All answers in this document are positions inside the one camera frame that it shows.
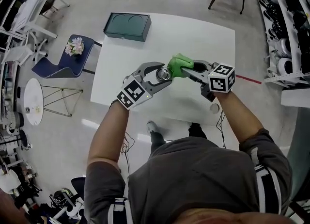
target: flower bouquet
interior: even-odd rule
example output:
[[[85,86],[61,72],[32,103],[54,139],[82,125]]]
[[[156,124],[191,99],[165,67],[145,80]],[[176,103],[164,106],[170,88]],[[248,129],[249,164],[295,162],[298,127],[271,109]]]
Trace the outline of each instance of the flower bouquet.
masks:
[[[72,55],[81,55],[84,51],[84,44],[81,37],[73,39],[72,41],[68,41],[68,44],[66,45],[65,53],[69,56]]]

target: red tape line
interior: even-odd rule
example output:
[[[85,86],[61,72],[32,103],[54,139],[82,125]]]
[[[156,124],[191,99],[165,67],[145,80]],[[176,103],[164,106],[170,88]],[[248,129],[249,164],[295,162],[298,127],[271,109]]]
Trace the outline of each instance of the red tape line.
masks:
[[[250,82],[255,82],[255,83],[258,83],[258,84],[262,84],[262,82],[256,81],[254,79],[249,79],[249,78],[246,78],[246,77],[243,77],[243,76],[240,76],[240,75],[236,75],[236,77],[240,78],[240,79],[244,79],[244,80],[250,81]]]

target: black pants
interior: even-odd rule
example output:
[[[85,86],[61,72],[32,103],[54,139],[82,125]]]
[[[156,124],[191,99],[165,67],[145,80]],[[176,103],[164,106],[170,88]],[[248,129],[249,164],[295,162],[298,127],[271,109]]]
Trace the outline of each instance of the black pants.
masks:
[[[189,131],[189,137],[201,137],[205,139],[207,138],[207,136],[205,136],[199,124],[192,123],[188,131]],[[151,131],[151,142],[152,142],[151,154],[153,154],[154,151],[161,145],[164,145],[166,143],[161,133],[157,133],[154,131]]]

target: fiducial marker cube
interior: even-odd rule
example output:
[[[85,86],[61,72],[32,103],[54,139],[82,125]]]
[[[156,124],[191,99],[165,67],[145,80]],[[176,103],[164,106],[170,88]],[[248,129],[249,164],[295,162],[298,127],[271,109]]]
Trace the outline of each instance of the fiducial marker cube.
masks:
[[[208,82],[210,91],[228,93],[235,82],[234,67],[220,63],[209,73]]]

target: green cloth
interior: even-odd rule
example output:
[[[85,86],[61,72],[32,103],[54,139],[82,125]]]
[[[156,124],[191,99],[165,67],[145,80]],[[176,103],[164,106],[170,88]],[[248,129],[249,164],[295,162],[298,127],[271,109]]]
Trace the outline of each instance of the green cloth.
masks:
[[[168,68],[171,70],[173,78],[177,78],[177,77],[185,78],[181,70],[181,67],[187,67],[187,68],[192,69],[194,68],[194,61],[182,55],[181,53],[179,53],[176,56],[173,56],[168,64]]]

